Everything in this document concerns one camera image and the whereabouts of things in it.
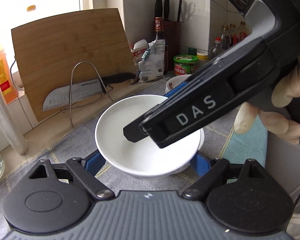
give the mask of white lettering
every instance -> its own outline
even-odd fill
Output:
[[[176,118],[182,126],[188,123],[188,117],[185,114],[178,114]]]
[[[192,112],[195,119],[197,118],[197,114],[203,114],[203,112],[195,106],[192,106]]]
[[[208,100],[210,98],[211,96],[206,96],[203,100],[206,105],[212,104],[211,106],[208,106],[208,109],[214,108],[216,106],[216,102],[214,100]]]

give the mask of hand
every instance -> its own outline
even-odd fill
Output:
[[[275,107],[285,107],[293,98],[298,97],[300,97],[300,57],[298,58],[298,65],[276,85],[271,100]],[[240,107],[234,121],[234,131],[239,134],[249,131],[257,115],[259,115],[265,128],[279,138],[291,144],[300,142],[300,124],[288,120],[276,112],[263,112],[249,103],[243,103]]]

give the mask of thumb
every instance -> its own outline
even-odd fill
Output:
[[[300,56],[298,65],[274,88],[272,93],[272,104],[276,107],[285,107],[293,98],[300,97]]]
[[[234,120],[234,131],[238,134],[249,131],[258,113],[259,108],[252,106],[249,103],[243,103]]]

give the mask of plastic tube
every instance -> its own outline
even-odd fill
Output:
[[[4,100],[0,89],[0,129],[12,148],[18,154],[24,154],[28,148],[29,144],[23,134],[20,132],[18,127],[13,122],[13,119],[8,110],[8,106]]]

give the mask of bowl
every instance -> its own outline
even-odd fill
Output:
[[[95,140],[101,155],[117,169],[139,179],[158,179],[189,165],[201,141],[201,131],[160,149],[150,137],[128,141],[123,128],[167,97],[139,95],[111,105],[99,118]]]
[[[187,75],[180,75],[173,78],[170,78],[166,83],[166,93],[170,92],[171,90],[175,89],[178,85],[180,85],[183,81],[185,81],[190,74]]]

